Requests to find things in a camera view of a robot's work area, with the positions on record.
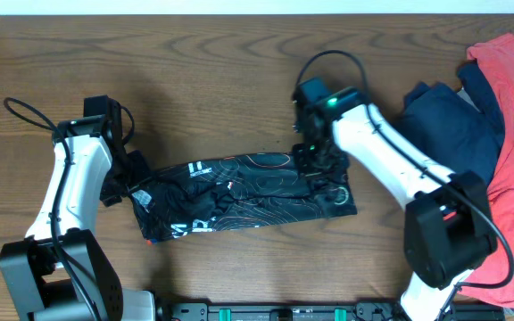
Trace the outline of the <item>black patterned sports jersey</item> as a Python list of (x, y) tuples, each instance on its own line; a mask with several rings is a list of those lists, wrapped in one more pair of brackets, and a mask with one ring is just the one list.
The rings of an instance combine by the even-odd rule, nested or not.
[(129, 198), (142, 236), (160, 243), (191, 234), (353, 216), (346, 164), (329, 177), (301, 177), (290, 153), (265, 152), (150, 169), (129, 154), (131, 176), (104, 180), (109, 207)]

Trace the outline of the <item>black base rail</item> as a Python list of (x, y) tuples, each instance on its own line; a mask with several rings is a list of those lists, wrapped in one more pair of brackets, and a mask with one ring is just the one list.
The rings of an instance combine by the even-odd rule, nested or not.
[(437, 291), (407, 291), (399, 300), (359, 300), (351, 304), (212, 304), (156, 301), (155, 318), (165, 321), (505, 321), (502, 308), (486, 303), (449, 302)]

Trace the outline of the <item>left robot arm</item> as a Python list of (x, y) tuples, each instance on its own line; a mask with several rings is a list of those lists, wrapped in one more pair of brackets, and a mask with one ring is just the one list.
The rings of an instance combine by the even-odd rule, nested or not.
[(154, 296), (122, 287), (95, 239), (100, 193), (118, 142), (106, 116), (63, 121), (54, 172), (23, 240), (6, 243), (0, 270), (21, 320), (154, 320)]

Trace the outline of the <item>navy blue garment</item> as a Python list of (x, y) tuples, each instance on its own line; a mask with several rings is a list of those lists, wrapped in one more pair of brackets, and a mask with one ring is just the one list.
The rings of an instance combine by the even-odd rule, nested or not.
[(476, 61), (468, 58), (457, 76), (460, 91), (418, 83), (393, 126), (434, 161), (456, 173), (473, 171), (489, 185), (505, 137), (502, 111)]

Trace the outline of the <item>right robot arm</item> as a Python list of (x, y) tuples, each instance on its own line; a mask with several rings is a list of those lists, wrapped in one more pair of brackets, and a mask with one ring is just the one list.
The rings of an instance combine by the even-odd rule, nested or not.
[(404, 210), (403, 251), (413, 274), (388, 319), (452, 319), (453, 297), (501, 237), (482, 178), (429, 158), (354, 87), (332, 93), (314, 78), (296, 86), (293, 100), (294, 127), (303, 135), (293, 149), (301, 177), (336, 178), (353, 157)]

